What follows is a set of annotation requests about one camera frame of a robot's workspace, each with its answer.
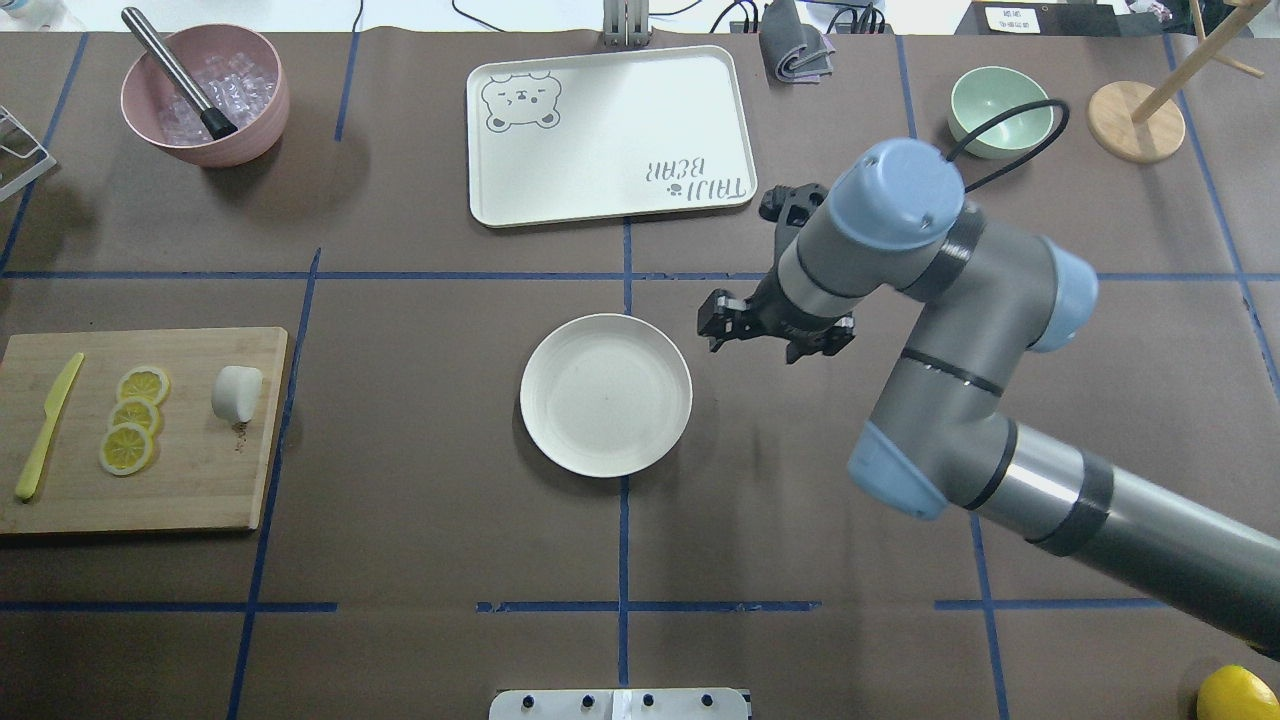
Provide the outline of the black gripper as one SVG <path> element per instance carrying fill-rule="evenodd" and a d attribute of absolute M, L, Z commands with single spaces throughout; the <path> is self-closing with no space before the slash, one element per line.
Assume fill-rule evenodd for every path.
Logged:
<path fill-rule="evenodd" d="M 714 290 L 698 309 L 698 334 L 707 337 L 714 354 L 731 340 L 776 337 L 788 342 L 790 365 L 810 355 L 835 356 L 856 337 L 852 314 L 814 316 L 795 306 L 782 291 L 778 270 L 787 247 L 829 190 L 819 183 L 777 184 L 762 196 L 758 211 L 774 225 L 773 266 L 748 299 Z"/>

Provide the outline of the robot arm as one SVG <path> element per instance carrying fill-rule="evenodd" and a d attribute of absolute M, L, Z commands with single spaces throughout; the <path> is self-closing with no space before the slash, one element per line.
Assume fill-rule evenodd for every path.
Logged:
<path fill-rule="evenodd" d="M 986 217 L 929 143 L 890 138 L 831 186 L 780 186 L 760 214 L 774 263 L 746 299 L 698 310 L 712 350 L 785 340 L 831 356 L 881 287 L 922 305 L 847 473 L 918 519 L 955 505 L 1277 657 L 1277 541 L 998 411 L 1024 354 L 1068 345 L 1098 299 L 1092 265 Z"/>

